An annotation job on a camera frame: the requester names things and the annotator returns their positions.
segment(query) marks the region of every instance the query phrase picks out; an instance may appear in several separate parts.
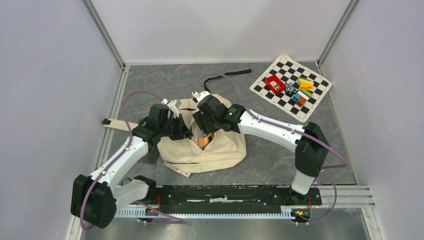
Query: beige tote bag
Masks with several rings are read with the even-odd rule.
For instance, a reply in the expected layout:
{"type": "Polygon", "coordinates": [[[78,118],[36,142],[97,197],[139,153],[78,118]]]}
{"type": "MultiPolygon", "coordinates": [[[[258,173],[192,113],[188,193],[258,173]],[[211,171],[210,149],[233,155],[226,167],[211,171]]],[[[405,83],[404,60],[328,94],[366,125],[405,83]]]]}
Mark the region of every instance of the beige tote bag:
{"type": "MultiPolygon", "coordinates": [[[[213,94],[213,96],[227,108],[231,106],[231,102],[222,96],[218,94],[213,94]]],[[[169,137],[162,137],[157,148],[163,160],[185,173],[202,173],[231,168],[245,158],[245,135],[233,131],[218,130],[214,133],[212,141],[204,149],[201,149],[197,144],[196,137],[199,128],[192,117],[192,114],[199,111],[197,103],[192,99],[180,101],[178,112],[182,115],[185,125],[193,132],[193,137],[176,141],[172,141],[169,137]]],[[[106,127],[128,131],[124,121],[110,120],[111,123],[105,125],[106,127]]],[[[130,122],[131,129],[136,126],[136,123],[130,122]]]]}

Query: white wall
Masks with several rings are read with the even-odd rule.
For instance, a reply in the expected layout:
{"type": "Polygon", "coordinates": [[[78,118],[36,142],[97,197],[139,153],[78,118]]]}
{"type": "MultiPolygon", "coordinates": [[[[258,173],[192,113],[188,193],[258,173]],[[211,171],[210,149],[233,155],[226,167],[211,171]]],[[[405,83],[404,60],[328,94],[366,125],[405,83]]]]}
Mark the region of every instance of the white wall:
{"type": "Polygon", "coordinates": [[[59,240],[120,69],[82,1],[0,3],[0,233],[59,240]]]}
{"type": "Polygon", "coordinates": [[[422,239],[424,1],[360,1],[324,62],[358,177],[387,239],[422,239]]]}
{"type": "Polygon", "coordinates": [[[93,0],[127,63],[317,60],[349,0],[93,0]]]}

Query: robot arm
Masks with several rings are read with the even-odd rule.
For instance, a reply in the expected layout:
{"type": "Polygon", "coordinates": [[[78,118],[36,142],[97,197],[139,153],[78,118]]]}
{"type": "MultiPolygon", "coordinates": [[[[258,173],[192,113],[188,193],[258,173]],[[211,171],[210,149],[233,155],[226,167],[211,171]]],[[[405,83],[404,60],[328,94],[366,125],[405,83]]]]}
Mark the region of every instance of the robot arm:
{"type": "Polygon", "coordinates": [[[200,110],[193,117],[205,134],[223,129],[226,132],[234,131],[254,135],[279,144],[295,153],[296,174],[290,187],[301,195],[308,193],[314,179],[318,177],[323,167],[328,150],[301,134],[294,133],[293,130],[307,133],[328,145],[328,141],[318,125],[312,122],[307,126],[288,124],[250,110],[255,115],[252,117],[242,105],[233,104],[227,108],[207,91],[195,92],[193,97],[198,101],[197,107],[200,110]],[[292,131],[276,125],[288,127],[292,131]]]}
{"type": "Polygon", "coordinates": [[[149,187],[155,187],[154,181],[140,176],[124,186],[118,186],[124,175],[143,156],[154,148],[162,137],[181,140],[193,136],[184,124],[175,107],[176,100],[153,104],[148,117],[142,120],[132,132],[132,142],[127,147],[130,137],[121,148],[99,169],[89,176],[80,174],[73,182],[71,213],[80,217],[83,199],[90,194],[85,205],[84,220],[105,228],[114,218],[117,210],[144,199],[149,187]],[[112,166],[109,165],[120,156],[112,166]],[[91,192],[90,185],[101,176],[91,192]]]}

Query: cable connector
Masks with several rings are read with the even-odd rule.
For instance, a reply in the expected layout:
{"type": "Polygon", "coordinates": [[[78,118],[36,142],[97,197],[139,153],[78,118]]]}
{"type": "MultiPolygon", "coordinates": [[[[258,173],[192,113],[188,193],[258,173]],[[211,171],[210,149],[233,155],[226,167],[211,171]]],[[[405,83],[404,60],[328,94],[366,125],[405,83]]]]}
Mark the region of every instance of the cable connector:
{"type": "Polygon", "coordinates": [[[202,91],[200,93],[198,93],[197,91],[194,91],[191,93],[191,95],[193,96],[193,98],[199,103],[200,101],[202,101],[206,96],[211,95],[210,92],[208,91],[202,91]]]}

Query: checkerboard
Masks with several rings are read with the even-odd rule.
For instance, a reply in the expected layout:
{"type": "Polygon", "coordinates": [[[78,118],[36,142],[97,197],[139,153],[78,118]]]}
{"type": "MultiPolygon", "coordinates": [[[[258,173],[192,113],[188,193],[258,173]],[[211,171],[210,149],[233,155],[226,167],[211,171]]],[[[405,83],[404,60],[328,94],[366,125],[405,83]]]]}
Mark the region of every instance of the checkerboard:
{"type": "Polygon", "coordinates": [[[250,90],[263,99],[290,114],[295,119],[304,123],[320,104],[333,84],[318,73],[293,61],[287,55],[279,56],[268,69],[250,86],[250,90]],[[285,94],[285,91],[275,95],[265,84],[265,79],[276,75],[285,84],[293,84],[298,88],[296,80],[301,77],[313,81],[312,97],[302,106],[285,94]]]}

